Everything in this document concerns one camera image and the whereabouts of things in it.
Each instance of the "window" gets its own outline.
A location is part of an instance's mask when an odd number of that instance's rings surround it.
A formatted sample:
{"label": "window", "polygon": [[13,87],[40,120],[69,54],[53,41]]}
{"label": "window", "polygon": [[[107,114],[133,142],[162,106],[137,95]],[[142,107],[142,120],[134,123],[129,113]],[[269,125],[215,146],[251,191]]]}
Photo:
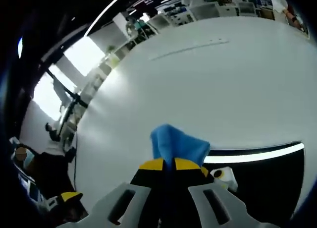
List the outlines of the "window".
{"label": "window", "polygon": [[53,120],[59,119],[61,100],[53,88],[53,79],[48,73],[45,73],[35,86],[33,101]]}
{"label": "window", "polygon": [[89,37],[81,38],[65,50],[64,55],[83,76],[86,76],[105,57],[105,54]]}
{"label": "window", "polygon": [[141,20],[143,20],[144,22],[148,22],[148,20],[150,19],[149,16],[146,13],[143,13],[143,15],[140,17]]}
{"label": "window", "polygon": [[69,78],[67,78],[66,75],[60,71],[60,69],[55,64],[52,64],[49,67],[49,70],[69,91],[75,91],[76,85]]}

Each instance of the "wall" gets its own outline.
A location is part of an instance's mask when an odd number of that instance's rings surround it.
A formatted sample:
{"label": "wall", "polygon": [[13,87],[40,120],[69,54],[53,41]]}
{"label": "wall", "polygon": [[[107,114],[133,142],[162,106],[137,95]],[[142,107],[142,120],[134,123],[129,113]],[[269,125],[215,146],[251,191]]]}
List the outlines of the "wall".
{"label": "wall", "polygon": [[31,100],[24,116],[19,140],[32,147],[35,151],[39,153],[43,152],[50,138],[44,129],[47,122],[53,123],[54,120],[46,115],[40,107]]}
{"label": "wall", "polygon": [[103,27],[89,37],[105,54],[108,46],[119,47],[128,39],[115,23]]}

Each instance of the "yellow part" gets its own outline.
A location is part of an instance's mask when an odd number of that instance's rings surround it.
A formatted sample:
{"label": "yellow part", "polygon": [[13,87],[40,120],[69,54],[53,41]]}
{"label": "yellow part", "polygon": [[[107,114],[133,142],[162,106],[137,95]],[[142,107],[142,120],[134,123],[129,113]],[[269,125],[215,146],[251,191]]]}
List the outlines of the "yellow part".
{"label": "yellow part", "polygon": [[176,170],[200,170],[198,164],[193,161],[175,158]]}
{"label": "yellow part", "polygon": [[64,192],[61,194],[61,197],[63,199],[64,202],[66,202],[67,200],[69,200],[70,198],[73,198],[75,196],[78,195],[83,195],[81,192]]}
{"label": "yellow part", "polygon": [[144,164],[139,166],[140,170],[163,170],[163,158],[146,161]]}
{"label": "yellow part", "polygon": [[202,167],[202,172],[205,175],[205,177],[207,177],[209,171],[205,167]]}

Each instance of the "blue towel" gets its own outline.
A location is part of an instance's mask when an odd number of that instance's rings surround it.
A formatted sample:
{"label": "blue towel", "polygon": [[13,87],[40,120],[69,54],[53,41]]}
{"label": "blue towel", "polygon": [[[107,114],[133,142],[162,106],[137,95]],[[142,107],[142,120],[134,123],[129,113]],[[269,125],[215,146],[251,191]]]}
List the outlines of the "blue towel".
{"label": "blue towel", "polygon": [[173,158],[191,160],[201,167],[210,150],[209,142],[186,135],[169,124],[154,129],[151,141],[154,159],[162,157],[168,169],[172,167]]}

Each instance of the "white table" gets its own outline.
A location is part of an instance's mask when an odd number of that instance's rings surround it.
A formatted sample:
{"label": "white table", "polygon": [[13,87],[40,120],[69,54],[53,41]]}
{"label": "white table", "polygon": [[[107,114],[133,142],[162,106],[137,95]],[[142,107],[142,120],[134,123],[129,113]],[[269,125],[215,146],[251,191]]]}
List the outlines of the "white table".
{"label": "white table", "polygon": [[85,208],[152,158],[149,135],[163,123],[220,149],[302,140],[302,202],[317,173],[316,55],[295,28],[255,17],[201,20],[137,45],[79,123],[76,183]]}

